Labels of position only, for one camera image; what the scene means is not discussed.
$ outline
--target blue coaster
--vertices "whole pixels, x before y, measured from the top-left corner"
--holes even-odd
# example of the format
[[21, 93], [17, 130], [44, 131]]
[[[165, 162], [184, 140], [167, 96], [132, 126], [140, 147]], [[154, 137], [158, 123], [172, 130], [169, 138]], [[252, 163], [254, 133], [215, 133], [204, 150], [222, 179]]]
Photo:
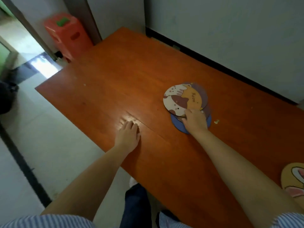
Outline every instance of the blue coaster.
[[[184, 123], [182, 123], [180, 120], [178, 120], [176, 117], [174, 117], [173, 114], [170, 114], [171, 116], [171, 121], [173, 123], [173, 125], [181, 132], [183, 133], [186, 133], [186, 134], [189, 134], [189, 132], [186, 130], [185, 126], [184, 126]], [[207, 121], [207, 126], [208, 128], [210, 127], [211, 125], [211, 115], [209, 115], [209, 117], [206, 119]]]

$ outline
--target forearm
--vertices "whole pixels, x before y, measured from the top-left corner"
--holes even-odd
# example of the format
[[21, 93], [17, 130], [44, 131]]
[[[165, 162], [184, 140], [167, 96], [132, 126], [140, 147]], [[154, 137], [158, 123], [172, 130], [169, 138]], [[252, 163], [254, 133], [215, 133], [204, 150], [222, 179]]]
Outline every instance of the forearm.
[[269, 227], [284, 212], [300, 212], [295, 201], [263, 172], [208, 130], [194, 135], [255, 227]]
[[42, 214], [72, 214], [93, 220], [127, 153], [112, 148], [82, 172]]

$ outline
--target stack of coaster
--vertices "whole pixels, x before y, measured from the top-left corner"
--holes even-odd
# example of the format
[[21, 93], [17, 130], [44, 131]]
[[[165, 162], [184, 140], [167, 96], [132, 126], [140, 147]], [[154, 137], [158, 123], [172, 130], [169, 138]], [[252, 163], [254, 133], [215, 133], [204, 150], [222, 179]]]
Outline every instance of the stack of coaster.
[[185, 82], [170, 87], [164, 94], [164, 105], [170, 112], [174, 126], [183, 133], [189, 133], [182, 122], [186, 109], [197, 109], [205, 114], [207, 126], [211, 125], [211, 110], [207, 93], [203, 87], [193, 82]]

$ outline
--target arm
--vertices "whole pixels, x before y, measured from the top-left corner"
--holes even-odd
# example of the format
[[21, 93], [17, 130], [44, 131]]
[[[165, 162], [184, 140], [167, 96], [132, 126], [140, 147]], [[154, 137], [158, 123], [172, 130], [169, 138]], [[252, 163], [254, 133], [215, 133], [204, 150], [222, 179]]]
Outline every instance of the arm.
[[82, 172], [42, 213], [71, 214], [91, 221], [108, 192], [116, 172], [127, 155], [138, 145], [138, 126], [125, 122], [118, 131], [115, 145]]
[[186, 129], [209, 155], [255, 228], [270, 227], [273, 219], [282, 213], [304, 213], [294, 199], [263, 172], [209, 132], [200, 111], [186, 110], [185, 113]]

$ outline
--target white shoe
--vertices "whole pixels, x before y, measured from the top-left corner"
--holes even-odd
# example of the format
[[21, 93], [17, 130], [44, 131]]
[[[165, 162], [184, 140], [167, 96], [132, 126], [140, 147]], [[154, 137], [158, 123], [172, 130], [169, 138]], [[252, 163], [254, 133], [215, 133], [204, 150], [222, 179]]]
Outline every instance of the white shoe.
[[137, 182], [133, 177], [130, 178], [130, 181], [129, 181], [129, 186], [130, 186], [130, 188], [131, 188], [132, 186], [135, 186], [137, 183], [138, 183], [138, 182]]

